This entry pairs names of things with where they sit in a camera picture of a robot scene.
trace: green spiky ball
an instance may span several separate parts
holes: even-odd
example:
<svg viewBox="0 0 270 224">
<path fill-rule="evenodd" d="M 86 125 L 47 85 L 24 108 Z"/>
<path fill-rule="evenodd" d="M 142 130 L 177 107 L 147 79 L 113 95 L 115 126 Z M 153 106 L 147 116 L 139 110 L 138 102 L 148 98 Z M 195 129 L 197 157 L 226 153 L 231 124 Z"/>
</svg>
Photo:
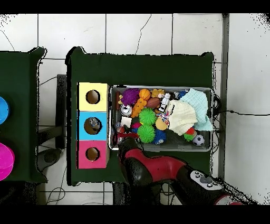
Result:
<svg viewBox="0 0 270 224">
<path fill-rule="evenodd" d="M 140 122 L 144 125 L 153 125 L 156 122 L 156 113 L 151 108 L 144 108 L 139 114 Z"/>
<path fill-rule="evenodd" d="M 150 143 L 155 138 L 155 129 L 151 125 L 141 125 L 137 134 L 143 143 Z"/>
</svg>

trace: green tablecloth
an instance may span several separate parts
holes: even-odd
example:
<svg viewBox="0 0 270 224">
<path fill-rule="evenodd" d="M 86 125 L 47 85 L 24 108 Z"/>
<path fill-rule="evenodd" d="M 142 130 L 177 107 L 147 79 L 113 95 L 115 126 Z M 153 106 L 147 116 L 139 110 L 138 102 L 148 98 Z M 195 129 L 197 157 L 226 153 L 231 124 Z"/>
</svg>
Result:
<svg viewBox="0 0 270 224">
<path fill-rule="evenodd" d="M 212 88 L 212 53 L 197 55 L 86 54 L 80 47 L 66 56 L 67 64 L 67 182 L 123 182 L 117 151 L 111 151 L 106 169 L 76 168 L 76 84 L 101 82 L 108 85 L 182 86 Z M 197 170 L 210 171 L 210 152 L 148 152 L 183 159 Z"/>
<path fill-rule="evenodd" d="M 37 65 L 45 49 L 30 53 L 0 52 L 0 96 L 10 107 L 0 125 L 0 142 L 15 154 L 14 167 L 5 181 L 45 182 L 36 168 Z"/>
</svg>

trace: blue bowl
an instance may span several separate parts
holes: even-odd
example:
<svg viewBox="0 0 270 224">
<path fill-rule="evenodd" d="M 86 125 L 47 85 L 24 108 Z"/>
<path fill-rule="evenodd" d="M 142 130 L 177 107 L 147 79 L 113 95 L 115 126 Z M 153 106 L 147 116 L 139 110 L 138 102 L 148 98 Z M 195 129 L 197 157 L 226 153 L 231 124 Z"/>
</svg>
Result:
<svg viewBox="0 0 270 224">
<path fill-rule="evenodd" d="M 9 114 L 9 107 L 2 97 L 0 97 L 0 125 L 7 119 Z"/>
</svg>

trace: stacked cubes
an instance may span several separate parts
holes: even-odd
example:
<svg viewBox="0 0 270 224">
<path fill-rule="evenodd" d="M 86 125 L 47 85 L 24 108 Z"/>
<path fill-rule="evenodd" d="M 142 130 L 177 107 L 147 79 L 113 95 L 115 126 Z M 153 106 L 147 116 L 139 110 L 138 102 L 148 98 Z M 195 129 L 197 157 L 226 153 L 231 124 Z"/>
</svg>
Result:
<svg viewBox="0 0 270 224">
<path fill-rule="evenodd" d="M 78 88 L 77 168 L 106 168 L 110 156 L 108 148 L 109 86 L 105 83 L 79 82 Z"/>
</svg>

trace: small soccer ball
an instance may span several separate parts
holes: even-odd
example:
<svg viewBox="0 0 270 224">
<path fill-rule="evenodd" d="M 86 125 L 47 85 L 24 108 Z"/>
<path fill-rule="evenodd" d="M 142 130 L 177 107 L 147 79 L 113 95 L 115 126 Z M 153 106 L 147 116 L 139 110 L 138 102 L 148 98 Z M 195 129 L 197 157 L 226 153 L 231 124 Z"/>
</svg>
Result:
<svg viewBox="0 0 270 224">
<path fill-rule="evenodd" d="M 202 146 L 205 142 L 205 139 L 202 135 L 196 135 L 196 137 L 192 140 L 192 142 L 196 146 Z"/>
</svg>

